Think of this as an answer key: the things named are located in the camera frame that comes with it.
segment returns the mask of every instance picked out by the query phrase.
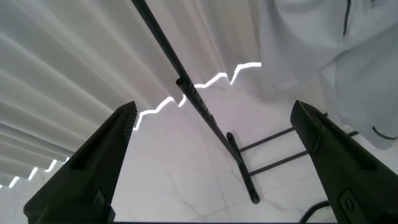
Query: garment rack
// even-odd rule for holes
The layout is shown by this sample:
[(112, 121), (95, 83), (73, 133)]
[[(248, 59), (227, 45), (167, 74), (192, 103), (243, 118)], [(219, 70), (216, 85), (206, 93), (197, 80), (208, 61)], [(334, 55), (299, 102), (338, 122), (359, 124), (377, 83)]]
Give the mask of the garment rack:
[[(181, 64), (181, 61), (178, 59), (176, 53), (174, 52), (174, 49), (172, 48), (169, 41), (167, 40), (165, 34), (163, 33), (162, 29), (160, 28), (160, 25), (157, 23), (154, 15), (150, 11), (145, 0), (131, 0), (131, 1), (137, 8), (139, 14), (145, 21), (145, 23), (148, 26), (148, 28), (150, 29), (150, 31), (152, 32), (152, 35), (155, 37), (156, 41), (159, 43), (160, 47), (162, 48), (164, 54), (166, 54), (168, 60), (173, 65), (174, 69), (176, 70), (177, 74), (179, 75), (180, 78), (176, 81), (176, 84), (182, 90), (182, 92), (187, 97), (187, 99), (191, 102), (191, 104), (194, 106), (194, 108), (198, 111), (200, 116), (205, 120), (206, 124), (214, 132), (214, 134), (217, 136), (217, 138), (221, 141), (221, 143), (224, 145), (226, 150), (228, 150), (228, 152), (231, 154), (231, 156), (236, 161), (236, 163), (239, 167), (239, 170), (241, 172), (243, 181), (244, 181), (246, 188), (249, 192), (249, 196), (250, 196), (252, 203), (255, 203), (255, 204), (259, 203), (260, 197), (259, 197), (259, 195), (256, 191), (256, 188), (251, 180), (251, 177), (254, 175), (260, 174), (261, 172), (264, 172), (269, 169), (280, 166), (282, 164), (285, 164), (286, 162), (289, 162), (289, 161), (292, 161), (299, 157), (305, 156), (308, 154), (308, 152), (303, 151), (303, 152), (294, 154), (293, 156), (289, 156), (285, 159), (282, 159), (278, 162), (275, 162), (268, 166), (262, 167), (260, 169), (254, 170), (252, 172), (248, 171), (248, 168), (246, 167), (246, 165), (244, 163), (241, 153), (244, 151), (247, 151), (251, 148), (254, 148), (258, 145), (261, 145), (268, 141), (271, 141), (273, 139), (279, 138), (289, 132), (292, 132), (292, 131), (294, 131), (294, 128), (288, 128), (284, 131), (273, 134), (269, 137), (261, 139), (260, 141), (257, 141), (255, 143), (252, 143), (248, 146), (245, 146), (245, 147), (242, 147), (241, 149), (239, 149), (232, 133), (227, 133), (224, 136), (224, 134), (221, 132), (220, 128), (217, 126), (217, 123), (216, 123), (213, 115), (211, 115), (208, 108), (206, 107), (206, 104), (203, 102), (201, 96), (199, 95), (196, 88), (194, 87), (190, 77), (188, 76), (187, 72), (185, 71), (183, 65)], [(357, 134), (358, 134), (358, 132), (353, 131), (353, 132), (349, 133), (348, 135), (352, 137)]]

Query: black cable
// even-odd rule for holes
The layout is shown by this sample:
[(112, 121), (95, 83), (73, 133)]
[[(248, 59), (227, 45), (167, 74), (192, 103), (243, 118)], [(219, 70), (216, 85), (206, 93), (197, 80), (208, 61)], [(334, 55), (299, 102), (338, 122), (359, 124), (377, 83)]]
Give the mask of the black cable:
[(308, 211), (304, 214), (303, 218), (301, 218), (300, 223), (306, 223), (308, 219), (320, 208), (324, 208), (330, 206), (329, 201), (323, 201), (318, 204), (313, 205)]

